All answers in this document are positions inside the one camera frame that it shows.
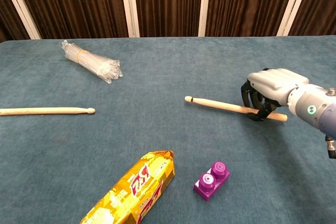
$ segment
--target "drumstick tip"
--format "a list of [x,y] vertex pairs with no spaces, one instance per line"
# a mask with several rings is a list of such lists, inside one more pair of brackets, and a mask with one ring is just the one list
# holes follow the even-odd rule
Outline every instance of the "drumstick tip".
[[186,97],[184,98],[184,100],[185,100],[186,102],[193,102],[193,97],[186,96]]
[[94,114],[96,110],[94,108],[88,108],[88,114]]

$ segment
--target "rubber band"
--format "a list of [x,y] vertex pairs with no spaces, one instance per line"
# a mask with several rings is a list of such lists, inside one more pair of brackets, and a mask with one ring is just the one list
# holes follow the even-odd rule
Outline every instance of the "rubber band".
[[79,63],[79,54],[80,54],[81,52],[87,52],[87,51],[84,50],[84,49],[82,49],[82,50],[80,50],[80,51],[77,53],[77,63]]

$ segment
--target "brown curtain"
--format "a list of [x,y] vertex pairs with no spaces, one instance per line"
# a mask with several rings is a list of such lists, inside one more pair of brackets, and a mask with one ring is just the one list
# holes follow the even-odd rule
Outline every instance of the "brown curtain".
[[25,0],[43,39],[128,37],[123,0]]
[[12,0],[0,0],[0,42],[29,39]]
[[336,0],[302,0],[289,35],[336,35]]
[[206,36],[275,36],[288,0],[209,0]]
[[201,0],[136,0],[141,37],[197,36]]

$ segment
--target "purple toy block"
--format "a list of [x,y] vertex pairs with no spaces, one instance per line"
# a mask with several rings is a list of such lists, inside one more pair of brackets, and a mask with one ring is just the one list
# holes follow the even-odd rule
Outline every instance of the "purple toy block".
[[230,171],[227,166],[220,162],[214,162],[212,167],[200,176],[194,184],[194,190],[205,200],[208,201],[222,184],[229,179]]

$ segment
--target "bundle of plastic straws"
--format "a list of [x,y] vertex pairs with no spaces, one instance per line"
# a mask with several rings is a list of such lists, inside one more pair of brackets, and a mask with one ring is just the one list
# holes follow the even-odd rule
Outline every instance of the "bundle of plastic straws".
[[66,40],[62,42],[61,47],[65,51],[66,58],[82,65],[108,84],[123,76],[119,60],[95,55]]

